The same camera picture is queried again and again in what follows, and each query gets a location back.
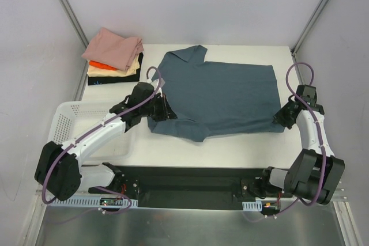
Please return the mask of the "teal blue t-shirt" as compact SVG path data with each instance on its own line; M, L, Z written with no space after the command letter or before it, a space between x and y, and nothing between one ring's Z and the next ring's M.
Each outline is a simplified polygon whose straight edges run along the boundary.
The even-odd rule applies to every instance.
M158 66L162 91L177 115L155 122L152 133L203 142L230 134L282 133L274 123L281 108L271 65L205 61L201 45L168 51Z

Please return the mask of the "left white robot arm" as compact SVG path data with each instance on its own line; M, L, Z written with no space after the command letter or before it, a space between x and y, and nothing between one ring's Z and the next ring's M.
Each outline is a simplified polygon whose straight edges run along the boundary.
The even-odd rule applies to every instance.
M106 116L77 138L63 143L48 142L42 148L35 180L42 185L42 200L50 192L54 199L64 201L78 190L117 193L122 186L122 172L109 162L84 166L83 163L109 141L140 124L142 118L156 122L175 119L165 94L164 81L139 82L130 95L110 108Z

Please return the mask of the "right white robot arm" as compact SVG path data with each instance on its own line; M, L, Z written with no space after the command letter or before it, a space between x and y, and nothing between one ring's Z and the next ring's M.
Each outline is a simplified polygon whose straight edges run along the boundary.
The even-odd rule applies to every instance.
M271 197L286 192L306 204L326 205L344 173L345 163L334 156L325 135L324 109L316 88L299 85L296 93L274 115L273 123L291 129L297 125L302 150L289 169L268 167L259 182L260 192Z

